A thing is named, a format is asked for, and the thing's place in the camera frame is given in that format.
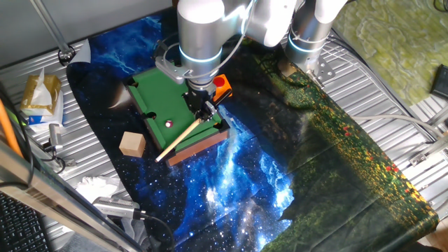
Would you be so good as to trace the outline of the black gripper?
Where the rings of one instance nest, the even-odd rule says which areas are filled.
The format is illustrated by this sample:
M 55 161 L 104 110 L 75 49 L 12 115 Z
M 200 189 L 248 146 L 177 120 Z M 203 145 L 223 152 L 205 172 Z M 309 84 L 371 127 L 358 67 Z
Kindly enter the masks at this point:
M 207 91 L 189 89 L 182 94 L 188 109 L 202 122 L 210 120 L 216 114 L 216 107 L 212 104 L 211 95 Z

